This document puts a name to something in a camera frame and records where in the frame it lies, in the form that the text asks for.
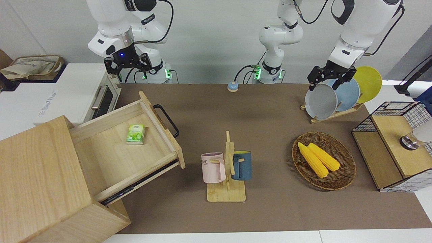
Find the pink mug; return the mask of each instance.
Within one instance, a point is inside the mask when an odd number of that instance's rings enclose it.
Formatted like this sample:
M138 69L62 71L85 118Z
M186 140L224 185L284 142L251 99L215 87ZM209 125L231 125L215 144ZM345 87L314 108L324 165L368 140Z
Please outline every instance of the pink mug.
M219 183L225 180L223 153L201 154L201 165L203 167L203 179L205 183Z

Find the plate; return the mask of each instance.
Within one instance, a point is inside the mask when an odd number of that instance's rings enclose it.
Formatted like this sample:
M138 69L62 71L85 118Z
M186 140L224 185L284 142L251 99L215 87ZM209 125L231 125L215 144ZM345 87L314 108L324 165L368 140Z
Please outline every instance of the plate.
M373 67L358 67L356 74L354 74L354 79L359 84L360 92L362 93L358 103L364 103L372 100L381 90L381 75Z
M324 84L331 87L335 82L336 79L329 79L324 81ZM342 104L336 109L337 112L351 109L360 97L360 87L355 79L351 79L351 81L341 84L335 92L337 101L342 102Z
M328 176L319 178L300 153L298 142L304 145L314 143L335 158L340 167L329 171ZM356 163L349 150L335 137L321 132L308 132L300 135L292 146L292 160L300 175L312 185L325 190L339 190L349 186L356 176Z
M328 85L319 83L314 91L308 90L305 108L309 116L317 120L329 118L336 110L338 101L336 92Z

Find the corn cob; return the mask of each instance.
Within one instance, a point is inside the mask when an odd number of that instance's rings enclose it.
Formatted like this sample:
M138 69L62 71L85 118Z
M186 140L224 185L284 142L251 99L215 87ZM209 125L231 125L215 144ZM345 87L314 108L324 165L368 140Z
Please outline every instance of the corn cob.
M337 160L335 160L331 155L322 150L314 143L309 143L308 148L312 151L318 159L331 171L337 171L340 167L340 164Z
M306 159L312 170L314 170L315 174L317 174L319 178L326 177L328 175L328 170L320 161L320 159L318 159L318 157L304 144L299 142L297 145L299 146L300 153Z

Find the brown table mat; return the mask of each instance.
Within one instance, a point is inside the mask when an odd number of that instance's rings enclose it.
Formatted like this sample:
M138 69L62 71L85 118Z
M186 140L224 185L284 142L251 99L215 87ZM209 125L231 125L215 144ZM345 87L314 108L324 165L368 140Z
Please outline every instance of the brown table mat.
M161 104L180 130L186 169L176 167L123 199L132 224L120 233L208 233L289 230L429 228L432 224L413 193L378 192L351 130L366 108L318 124L300 110L304 84L122 85L117 107L139 99L143 90ZM230 130L236 150L252 151L253 178L246 202L210 203L200 155L223 152ZM345 189L321 192L298 176L293 141L309 131L330 134L351 152L357 165Z

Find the green indicator light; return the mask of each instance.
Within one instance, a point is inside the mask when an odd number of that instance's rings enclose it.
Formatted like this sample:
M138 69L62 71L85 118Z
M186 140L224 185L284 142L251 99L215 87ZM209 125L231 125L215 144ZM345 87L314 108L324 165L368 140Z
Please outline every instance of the green indicator light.
M168 69L165 69L165 75L167 79L171 78L171 72Z
M255 79L259 80L261 78L261 68L257 67L257 71L255 72Z

